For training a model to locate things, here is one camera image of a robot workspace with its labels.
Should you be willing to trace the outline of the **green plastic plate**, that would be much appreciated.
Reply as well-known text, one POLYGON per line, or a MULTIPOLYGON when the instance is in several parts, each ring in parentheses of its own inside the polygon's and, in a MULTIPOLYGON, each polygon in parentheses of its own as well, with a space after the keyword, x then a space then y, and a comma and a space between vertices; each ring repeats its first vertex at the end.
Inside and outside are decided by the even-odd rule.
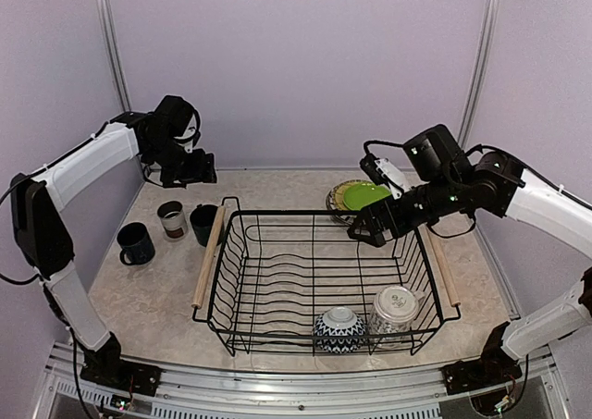
POLYGON ((372 182, 362 181, 351 185, 343 192, 343 202, 349 210, 359 211, 363 207, 390 195, 391 192, 388 188, 372 182))

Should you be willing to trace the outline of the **white brown banded cup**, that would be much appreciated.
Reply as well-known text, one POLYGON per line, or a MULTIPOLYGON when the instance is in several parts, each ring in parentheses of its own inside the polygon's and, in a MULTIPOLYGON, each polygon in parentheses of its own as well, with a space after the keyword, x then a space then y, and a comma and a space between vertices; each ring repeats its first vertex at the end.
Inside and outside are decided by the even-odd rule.
POLYGON ((169 239, 180 240, 187 234, 188 225, 181 202, 168 201, 162 203, 156 213, 169 239))

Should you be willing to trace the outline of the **dark teal mug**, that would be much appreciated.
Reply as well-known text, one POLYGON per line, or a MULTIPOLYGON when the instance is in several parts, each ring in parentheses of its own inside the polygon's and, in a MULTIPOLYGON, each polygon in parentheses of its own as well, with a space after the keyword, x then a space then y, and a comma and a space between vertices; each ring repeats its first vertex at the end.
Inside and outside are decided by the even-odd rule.
POLYGON ((190 224, 198 243, 206 247, 214 225, 217 206, 213 204, 199 204, 190 214, 190 224))

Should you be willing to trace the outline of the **white floral patterned mug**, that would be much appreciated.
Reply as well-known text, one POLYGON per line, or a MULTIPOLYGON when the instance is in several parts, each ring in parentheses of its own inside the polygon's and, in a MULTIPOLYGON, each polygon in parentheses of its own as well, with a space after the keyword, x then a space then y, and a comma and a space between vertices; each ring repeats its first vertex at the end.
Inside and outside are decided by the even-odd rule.
POLYGON ((379 291, 368 317, 368 332, 372 336, 410 331, 419 315, 426 293, 391 285, 379 291))

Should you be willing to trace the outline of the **navy blue mug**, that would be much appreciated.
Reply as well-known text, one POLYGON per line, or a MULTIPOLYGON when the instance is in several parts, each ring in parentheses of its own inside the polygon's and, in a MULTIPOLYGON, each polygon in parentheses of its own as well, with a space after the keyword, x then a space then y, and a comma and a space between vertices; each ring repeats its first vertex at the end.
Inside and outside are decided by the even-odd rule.
POLYGON ((120 229, 117 244, 121 251, 119 260, 123 265, 146 265, 155 256, 155 248, 147 227, 140 222, 132 222, 120 229))

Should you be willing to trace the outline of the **blue white patterned bowl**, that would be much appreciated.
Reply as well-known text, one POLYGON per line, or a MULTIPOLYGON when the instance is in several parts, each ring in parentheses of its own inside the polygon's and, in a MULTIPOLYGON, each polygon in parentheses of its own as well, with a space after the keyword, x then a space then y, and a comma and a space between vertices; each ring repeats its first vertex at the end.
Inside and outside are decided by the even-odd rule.
POLYGON ((345 354, 364 342, 366 323, 351 308, 336 306, 319 315, 313 326, 313 344, 321 351, 345 354))

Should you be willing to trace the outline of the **woven bamboo plate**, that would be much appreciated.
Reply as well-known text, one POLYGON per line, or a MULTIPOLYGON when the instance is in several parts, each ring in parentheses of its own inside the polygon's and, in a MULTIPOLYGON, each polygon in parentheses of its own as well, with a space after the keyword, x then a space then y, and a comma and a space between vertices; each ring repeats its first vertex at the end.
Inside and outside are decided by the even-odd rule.
POLYGON ((331 211, 351 211, 351 208, 345 204, 345 192, 357 184, 371 184, 369 180, 351 179, 336 185, 326 197, 326 206, 331 211))

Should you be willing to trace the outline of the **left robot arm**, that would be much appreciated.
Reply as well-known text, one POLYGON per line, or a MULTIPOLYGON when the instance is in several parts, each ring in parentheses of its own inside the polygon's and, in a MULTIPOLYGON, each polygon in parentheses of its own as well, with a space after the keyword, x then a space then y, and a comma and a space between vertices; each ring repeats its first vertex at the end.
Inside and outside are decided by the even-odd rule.
POLYGON ((129 365, 120 345, 94 309, 74 263, 74 246, 62 211, 80 193, 117 166, 138 158, 158 165, 164 188, 216 182, 215 158, 200 148, 201 116, 180 96, 165 96, 147 113, 125 112, 89 139, 10 183, 15 242, 40 275, 43 289, 106 384, 123 385, 129 365))

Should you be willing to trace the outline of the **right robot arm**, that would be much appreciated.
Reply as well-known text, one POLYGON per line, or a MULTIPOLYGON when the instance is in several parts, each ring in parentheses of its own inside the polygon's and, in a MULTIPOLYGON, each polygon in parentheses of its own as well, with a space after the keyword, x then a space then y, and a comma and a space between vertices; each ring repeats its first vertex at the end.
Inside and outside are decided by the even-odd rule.
MULTIPOLYGON (((537 228, 585 256, 591 254, 591 206, 544 178, 532 167, 499 148, 478 144, 476 164, 443 124, 401 144, 422 185, 394 192, 363 207, 348 235, 381 247, 390 232, 395 239, 421 225, 432 227, 454 213, 474 217, 482 209, 537 228)), ((554 301, 527 317, 492 330, 482 358, 473 366, 484 386, 505 375, 510 362, 591 324, 591 273, 554 301)))

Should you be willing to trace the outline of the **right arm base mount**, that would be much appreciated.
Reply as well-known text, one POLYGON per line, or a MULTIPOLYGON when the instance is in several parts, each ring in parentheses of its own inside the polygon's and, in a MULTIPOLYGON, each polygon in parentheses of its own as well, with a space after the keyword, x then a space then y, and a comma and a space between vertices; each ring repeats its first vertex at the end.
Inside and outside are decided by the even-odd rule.
POLYGON ((448 395, 492 387, 523 375, 519 360, 502 349, 503 333, 509 324, 506 321, 493 328, 478 358, 441 368, 448 395))

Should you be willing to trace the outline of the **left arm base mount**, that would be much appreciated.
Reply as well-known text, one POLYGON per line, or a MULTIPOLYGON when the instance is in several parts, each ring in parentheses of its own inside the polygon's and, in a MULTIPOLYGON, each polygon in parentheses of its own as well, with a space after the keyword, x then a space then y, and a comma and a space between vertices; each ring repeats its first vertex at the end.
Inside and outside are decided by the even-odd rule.
POLYGON ((97 351, 80 345, 84 364, 81 378, 97 385, 154 397, 159 386, 162 369, 152 364, 142 364, 121 357, 121 345, 113 333, 97 351))

